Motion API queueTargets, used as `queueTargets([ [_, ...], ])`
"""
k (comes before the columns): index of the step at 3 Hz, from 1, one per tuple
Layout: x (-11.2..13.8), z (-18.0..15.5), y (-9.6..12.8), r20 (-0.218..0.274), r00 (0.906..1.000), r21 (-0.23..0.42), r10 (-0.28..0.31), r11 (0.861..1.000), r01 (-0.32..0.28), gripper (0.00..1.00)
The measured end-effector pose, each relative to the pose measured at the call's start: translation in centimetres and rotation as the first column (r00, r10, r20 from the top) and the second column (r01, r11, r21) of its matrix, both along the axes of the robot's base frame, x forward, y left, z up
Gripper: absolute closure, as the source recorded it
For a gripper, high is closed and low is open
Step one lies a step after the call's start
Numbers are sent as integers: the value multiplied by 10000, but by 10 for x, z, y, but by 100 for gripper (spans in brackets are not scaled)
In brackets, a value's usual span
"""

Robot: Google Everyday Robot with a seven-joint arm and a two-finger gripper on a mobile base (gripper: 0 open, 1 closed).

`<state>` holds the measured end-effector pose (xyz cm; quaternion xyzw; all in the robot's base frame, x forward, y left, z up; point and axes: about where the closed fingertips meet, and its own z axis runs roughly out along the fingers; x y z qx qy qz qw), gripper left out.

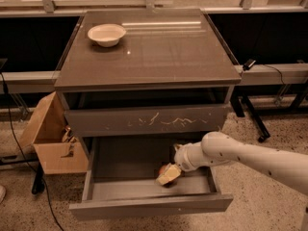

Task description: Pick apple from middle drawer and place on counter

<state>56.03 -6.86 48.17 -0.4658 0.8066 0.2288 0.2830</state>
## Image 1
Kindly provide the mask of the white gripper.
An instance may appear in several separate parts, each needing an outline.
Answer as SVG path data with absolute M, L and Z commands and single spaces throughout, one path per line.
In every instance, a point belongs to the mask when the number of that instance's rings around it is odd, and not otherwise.
M 200 142 L 187 144 L 175 143 L 173 148 L 175 149 L 175 165 L 168 164 L 166 171 L 158 175 L 156 182 L 161 186 L 171 184 L 180 176 L 181 170 L 189 172 L 209 165 L 209 160 L 206 158 Z

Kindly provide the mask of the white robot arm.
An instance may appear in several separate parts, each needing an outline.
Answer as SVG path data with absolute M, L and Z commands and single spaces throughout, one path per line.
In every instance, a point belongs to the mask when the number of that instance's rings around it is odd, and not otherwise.
M 207 133 L 200 142 L 176 144 L 174 148 L 174 164 L 166 165 L 156 179 L 162 186 L 178 178 L 182 172 L 232 161 L 308 194 L 307 155 L 242 143 L 221 132 Z

